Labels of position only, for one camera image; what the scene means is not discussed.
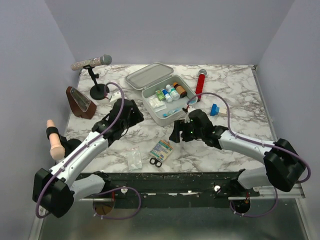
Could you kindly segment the blue cotton swab bag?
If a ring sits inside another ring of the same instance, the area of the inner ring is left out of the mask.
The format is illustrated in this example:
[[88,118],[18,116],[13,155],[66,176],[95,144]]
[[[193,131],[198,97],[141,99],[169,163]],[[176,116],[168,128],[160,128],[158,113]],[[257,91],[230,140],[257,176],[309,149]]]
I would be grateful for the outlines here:
[[177,117],[177,116],[180,116],[183,113],[184,113],[183,109],[181,107],[177,107],[177,108],[172,109],[172,110],[170,110],[170,111],[168,111],[166,113],[163,113],[162,116],[164,118],[169,118],[171,116]]

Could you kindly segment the white gauze pad packet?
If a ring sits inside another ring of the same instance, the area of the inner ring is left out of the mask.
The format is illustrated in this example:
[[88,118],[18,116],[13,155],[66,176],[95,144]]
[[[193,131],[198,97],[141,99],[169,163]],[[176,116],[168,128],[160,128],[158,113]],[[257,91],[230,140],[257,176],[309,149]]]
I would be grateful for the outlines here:
[[162,100],[159,100],[159,98],[156,95],[149,97],[147,99],[147,102],[155,113],[165,110],[167,108],[166,104]]

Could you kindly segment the blue white bandage roll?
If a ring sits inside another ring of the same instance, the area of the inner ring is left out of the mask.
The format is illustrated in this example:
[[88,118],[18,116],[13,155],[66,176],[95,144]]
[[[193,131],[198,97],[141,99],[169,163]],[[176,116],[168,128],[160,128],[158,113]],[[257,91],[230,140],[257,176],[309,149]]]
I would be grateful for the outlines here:
[[168,102],[168,103],[171,103],[173,101],[173,98],[171,97],[171,95],[168,93],[168,91],[166,89],[163,89],[162,90],[162,93],[165,97],[165,100]]

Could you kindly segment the brown medicine bottle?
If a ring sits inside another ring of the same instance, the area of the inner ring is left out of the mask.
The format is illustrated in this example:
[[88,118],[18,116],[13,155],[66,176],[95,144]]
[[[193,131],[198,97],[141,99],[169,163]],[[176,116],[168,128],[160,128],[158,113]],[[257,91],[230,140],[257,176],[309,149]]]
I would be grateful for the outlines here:
[[187,91],[177,82],[173,83],[173,87],[175,88],[175,90],[178,92],[178,94],[180,95],[180,98],[184,98],[187,96]]

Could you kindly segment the grey medicine kit box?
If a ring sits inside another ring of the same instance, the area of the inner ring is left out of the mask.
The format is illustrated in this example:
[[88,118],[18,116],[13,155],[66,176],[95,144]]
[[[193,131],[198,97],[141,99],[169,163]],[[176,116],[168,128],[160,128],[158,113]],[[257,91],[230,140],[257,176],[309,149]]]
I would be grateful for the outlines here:
[[165,127],[178,120],[182,108],[195,104],[195,92],[174,69],[162,63],[149,64],[125,77],[135,90],[141,91],[142,102],[153,120]]

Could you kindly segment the band-aid box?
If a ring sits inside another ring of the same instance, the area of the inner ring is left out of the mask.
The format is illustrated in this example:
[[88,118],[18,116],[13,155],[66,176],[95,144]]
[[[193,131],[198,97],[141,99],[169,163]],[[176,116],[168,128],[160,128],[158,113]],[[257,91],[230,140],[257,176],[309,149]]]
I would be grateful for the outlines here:
[[150,155],[163,163],[173,152],[173,146],[169,141],[159,140],[158,143],[149,152]]

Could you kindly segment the green small medicine box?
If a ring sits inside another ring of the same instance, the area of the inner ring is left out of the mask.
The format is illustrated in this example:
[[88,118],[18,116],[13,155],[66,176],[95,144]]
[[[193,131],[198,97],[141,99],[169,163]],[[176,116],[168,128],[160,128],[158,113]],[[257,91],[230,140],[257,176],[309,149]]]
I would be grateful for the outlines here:
[[156,96],[157,96],[157,98],[158,98],[159,101],[163,101],[163,100],[166,99],[166,98],[165,98],[165,95],[164,95],[163,92],[162,92],[162,90],[156,90],[156,91],[155,91],[155,94],[156,94]]

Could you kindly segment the black scissors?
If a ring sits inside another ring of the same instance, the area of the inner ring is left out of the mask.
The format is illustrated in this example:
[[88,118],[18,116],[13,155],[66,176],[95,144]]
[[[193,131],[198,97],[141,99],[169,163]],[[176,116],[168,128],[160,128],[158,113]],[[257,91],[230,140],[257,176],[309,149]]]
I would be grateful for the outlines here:
[[158,159],[153,158],[153,157],[149,160],[149,163],[151,165],[156,166],[157,168],[160,168],[162,166],[162,164],[163,164],[161,161],[159,161]]

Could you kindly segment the clear plastic zip bag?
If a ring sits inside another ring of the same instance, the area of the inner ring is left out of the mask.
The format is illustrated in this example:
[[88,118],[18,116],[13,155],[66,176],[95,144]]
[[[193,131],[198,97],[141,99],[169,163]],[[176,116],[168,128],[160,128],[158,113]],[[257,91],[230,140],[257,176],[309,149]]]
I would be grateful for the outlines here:
[[127,154],[127,164],[130,171],[143,168],[141,153],[139,150],[132,150]]

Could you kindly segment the white disinfectant bottle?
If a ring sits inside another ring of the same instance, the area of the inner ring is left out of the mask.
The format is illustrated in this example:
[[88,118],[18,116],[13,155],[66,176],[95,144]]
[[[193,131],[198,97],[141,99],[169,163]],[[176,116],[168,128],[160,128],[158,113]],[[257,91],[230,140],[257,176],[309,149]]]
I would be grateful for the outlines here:
[[176,89],[172,85],[167,84],[165,88],[174,101],[180,98],[180,94],[176,91]]

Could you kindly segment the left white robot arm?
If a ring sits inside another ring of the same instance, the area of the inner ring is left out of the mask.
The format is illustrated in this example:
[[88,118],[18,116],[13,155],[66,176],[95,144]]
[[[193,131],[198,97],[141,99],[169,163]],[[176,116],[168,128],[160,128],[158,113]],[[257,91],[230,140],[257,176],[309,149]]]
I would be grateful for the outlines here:
[[95,172],[79,179],[81,172],[101,152],[118,141],[123,132],[144,120],[134,100],[118,99],[110,113],[95,123],[85,140],[65,159],[49,170],[41,168],[34,176],[32,199],[39,208],[60,218],[74,201],[88,196],[107,197],[111,191],[108,178]]

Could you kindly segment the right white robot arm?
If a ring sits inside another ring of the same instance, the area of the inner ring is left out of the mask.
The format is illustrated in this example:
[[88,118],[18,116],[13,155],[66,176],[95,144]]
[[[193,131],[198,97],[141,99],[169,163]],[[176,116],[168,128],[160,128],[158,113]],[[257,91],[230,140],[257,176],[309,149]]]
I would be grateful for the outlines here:
[[290,192],[306,169],[287,140],[262,141],[232,134],[228,127],[213,125],[200,109],[189,112],[183,120],[176,120],[169,140],[174,143],[201,140],[209,147],[236,152],[262,163],[260,168],[240,170],[231,180],[230,191],[236,196],[264,186]]

